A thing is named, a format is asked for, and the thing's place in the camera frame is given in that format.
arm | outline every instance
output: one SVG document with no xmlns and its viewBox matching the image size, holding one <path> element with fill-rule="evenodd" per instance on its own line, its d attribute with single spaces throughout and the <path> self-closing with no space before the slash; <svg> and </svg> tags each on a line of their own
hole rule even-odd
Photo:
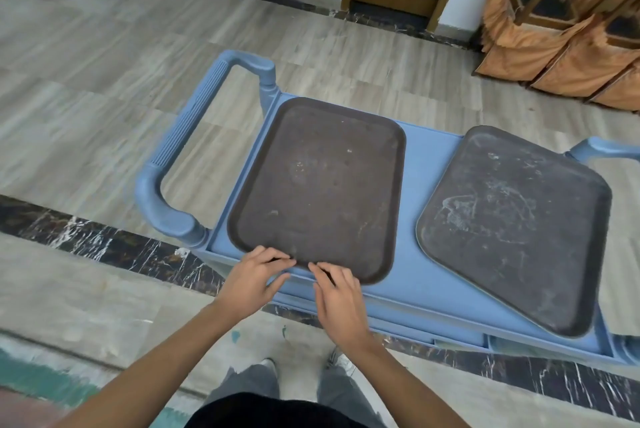
<svg viewBox="0 0 640 428">
<path fill-rule="evenodd" d="M 271 301 L 289 274 L 281 274 L 269 286 L 267 281 L 295 264 L 288 258 L 288 254 L 263 246 L 245 254 L 213 303 L 55 428 L 148 427 L 211 346 L 236 323 Z"/>
<path fill-rule="evenodd" d="M 468 428 L 452 408 L 375 340 L 369 331 L 360 282 L 351 270 L 329 263 L 309 263 L 309 269 L 317 280 L 314 289 L 320 323 L 371 383 L 398 426 Z"/>
</svg>

finger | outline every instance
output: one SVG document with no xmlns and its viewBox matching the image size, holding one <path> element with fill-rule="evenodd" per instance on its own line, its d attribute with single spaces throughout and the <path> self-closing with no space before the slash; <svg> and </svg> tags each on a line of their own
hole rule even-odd
<svg viewBox="0 0 640 428">
<path fill-rule="evenodd" d="M 330 292 L 335 288 L 326 273 L 318 268 L 318 266 L 313 263 L 309 263 L 309 270 L 311 270 L 311 273 L 316 277 L 316 281 L 318 282 L 317 284 L 323 292 Z"/>
<path fill-rule="evenodd" d="M 289 257 L 289 255 L 286 254 L 286 253 L 283 253 L 282 251 L 278 251 L 274 247 L 268 247 L 267 249 L 265 249 L 260 254 L 256 254 L 253 258 L 258 263 L 268 263 L 271 260 L 274 260 L 276 258 L 288 258 L 288 257 Z"/>
<path fill-rule="evenodd" d="M 256 246 L 256 247 L 253 248 L 253 251 L 249 251 L 247 254 L 245 254 L 242 257 L 242 259 L 243 260 L 250 260 L 254 256 L 257 256 L 258 254 L 263 252 L 265 249 L 266 249 L 265 246 Z"/>
<path fill-rule="evenodd" d="M 321 262 L 318 263 L 318 266 L 322 268 L 324 271 L 328 271 L 331 275 L 331 279 L 335 283 L 335 286 L 338 288 L 347 288 L 347 282 L 344 278 L 344 272 L 346 268 L 343 268 L 338 265 L 332 265 L 331 263 Z"/>
<path fill-rule="evenodd" d="M 267 267 L 267 271 L 269 272 L 269 276 L 273 276 L 277 273 L 280 273 L 282 270 L 286 270 L 287 268 L 291 268 L 295 266 L 295 260 L 276 260 L 271 263 L 265 264 Z"/>
<path fill-rule="evenodd" d="M 288 280 L 290 276 L 290 273 L 283 273 L 269 284 L 266 290 L 268 301 L 271 301 L 273 299 L 273 296 L 278 292 L 279 289 L 281 289 L 281 287 L 284 285 L 284 282 Z"/>
<path fill-rule="evenodd" d="M 342 269 L 342 274 L 344 275 L 344 280 L 347 282 L 347 285 L 352 287 L 354 290 L 356 288 L 355 278 L 353 277 L 353 273 L 348 268 Z"/>
<path fill-rule="evenodd" d="M 326 310 L 324 309 L 324 295 L 322 288 L 317 283 L 314 283 L 314 291 L 316 293 L 316 309 L 318 310 L 318 320 L 324 326 L 326 320 Z"/>
</svg>

white sneaker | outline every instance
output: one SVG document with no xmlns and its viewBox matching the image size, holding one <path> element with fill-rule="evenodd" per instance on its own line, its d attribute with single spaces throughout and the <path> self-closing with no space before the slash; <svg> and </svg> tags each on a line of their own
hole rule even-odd
<svg viewBox="0 0 640 428">
<path fill-rule="evenodd" d="M 342 367 L 349 377 L 353 376 L 353 373 L 356 372 L 356 364 L 351 362 L 349 358 L 342 353 L 340 347 L 332 350 L 329 359 L 326 360 L 326 366 Z"/>
<path fill-rule="evenodd" d="M 268 368 L 270 371 L 272 371 L 274 376 L 276 376 L 276 379 L 278 378 L 278 367 L 276 366 L 276 362 L 273 359 L 267 357 L 266 359 L 261 360 L 258 364 Z"/>
</svg>

scratched tray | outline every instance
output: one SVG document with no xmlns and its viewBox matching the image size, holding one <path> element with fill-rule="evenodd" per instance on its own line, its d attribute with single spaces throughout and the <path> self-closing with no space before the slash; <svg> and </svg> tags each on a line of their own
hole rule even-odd
<svg viewBox="0 0 640 428">
<path fill-rule="evenodd" d="M 461 141 L 416 227 L 423 252 L 565 337 L 593 320 L 611 190 L 575 160 L 491 126 Z"/>
<path fill-rule="evenodd" d="M 396 122 L 309 98 L 278 110 L 231 210 L 244 251 L 274 246 L 350 268 L 362 283 L 394 260 L 406 137 Z"/>
</svg>

black marble floor border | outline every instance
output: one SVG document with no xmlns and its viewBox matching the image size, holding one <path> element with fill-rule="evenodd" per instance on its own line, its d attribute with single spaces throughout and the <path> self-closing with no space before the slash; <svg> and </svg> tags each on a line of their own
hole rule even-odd
<svg viewBox="0 0 640 428">
<path fill-rule="evenodd" d="M 215 296 L 224 279 L 184 248 L 0 195 L 0 233 Z M 313 315 L 268 305 L 319 326 Z M 640 420 L 640 382 L 567 361 L 450 351 L 380 336 L 388 348 L 627 420 Z"/>
<path fill-rule="evenodd" d="M 347 20 L 349 22 L 359 23 L 368 27 L 381 28 L 396 34 L 405 34 L 407 36 L 416 37 L 425 41 L 436 42 L 438 44 L 444 44 L 452 47 L 458 47 L 461 49 L 471 50 L 474 52 L 480 52 L 481 49 L 475 40 L 471 42 L 460 41 L 457 39 L 451 39 L 449 37 L 437 36 L 432 32 L 428 32 L 425 28 L 414 27 L 409 24 L 393 22 L 392 20 L 379 18 L 377 16 L 367 15 L 360 12 L 351 12 L 344 10 L 331 10 L 325 7 L 318 7 L 310 3 L 303 3 L 298 0 L 263 0 L 265 2 L 277 3 L 286 7 L 294 9 L 304 10 L 307 12 L 313 12 L 320 15 L 326 15 L 340 20 Z"/>
</svg>

